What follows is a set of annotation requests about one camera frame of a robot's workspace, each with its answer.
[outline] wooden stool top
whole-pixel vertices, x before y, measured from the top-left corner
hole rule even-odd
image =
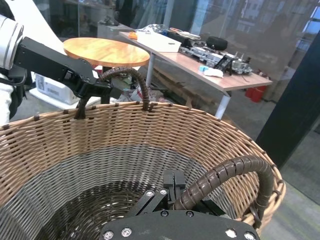
[[[103,38],[77,37],[63,43],[65,53],[103,67],[138,67],[148,63],[150,55],[124,42]]]

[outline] bolt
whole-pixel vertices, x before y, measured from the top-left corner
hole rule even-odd
[[[147,191],[145,195],[147,195],[148,197],[152,197],[153,195],[155,195],[155,193],[153,191]]]
[[[132,230],[129,227],[126,227],[121,231],[121,235],[125,238],[129,237],[131,234],[132,234]]]
[[[187,211],[185,215],[187,215],[189,218],[192,218],[194,216],[194,213],[192,211]]]
[[[245,234],[244,234],[244,238],[246,240],[256,240],[256,236],[252,233],[252,232],[249,232],[247,231]]]
[[[162,189],[162,190],[160,191],[160,193],[161,193],[162,195],[166,195],[166,194],[167,194],[167,190]]]
[[[229,237],[229,238],[236,238],[237,237],[237,233],[235,230],[233,229],[228,229],[227,231],[225,231],[225,234]]]
[[[162,211],[161,212],[161,216],[162,217],[167,217],[169,215],[169,212],[168,211]]]
[[[104,240],[110,240],[114,237],[114,233],[112,231],[107,231],[104,235],[103,235],[103,239]]]

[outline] orange object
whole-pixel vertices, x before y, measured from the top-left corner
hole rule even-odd
[[[138,36],[137,34],[134,32],[134,31],[131,31],[129,32],[129,36],[128,36],[130,39],[135,39],[137,40],[138,39]]]

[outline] blue object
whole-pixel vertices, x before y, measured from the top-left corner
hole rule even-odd
[[[199,67],[199,71],[200,71],[200,72],[204,72],[205,70],[208,70],[208,69],[209,69],[208,66],[203,66],[203,65],[201,65],[201,66]]]

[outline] wooden table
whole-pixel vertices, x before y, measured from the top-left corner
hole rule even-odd
[[[128,32],[120,32],[119,34],[125,37],[126,39],[132,41],[136,45],[150,52],[148,72],[146,76],[146,84],[148,86],[151,84],[152,72],[154,68],[154,59],[155,59],[155,56],[157,55],[160,58],[172,63],[176,67],[186,71],[187,73],[195,76],[201,81],[204,81],[210,86],[223,92],[223,97],[215,113],[215,116],[219,119],[222,118],[228,106],[228,103],[232,96],[231,91],[259,87],[259,86],[266,86],[266,85],[272,84],[272,81],[254,73],[251,73],[250,75],[245,75],[245,76],[238,75],[238,74],[233,74],[230,76],[228,73],[225,73],[223,78],[206,76],[202,72],[198,71],[199,66],[203,65],[203,63],[197,62],[189,56],[186,56],[180,52],[157,52],[139,43],[137,40],[130,39],[128,37],[129,35]]]
[[[85,59],[94,66],[139,67],[148,63],[150,55],[140,47],[102,38],[77,37],[63,43],[65,53],[75,59]],[[101,98],[108,104],[109,97]]]

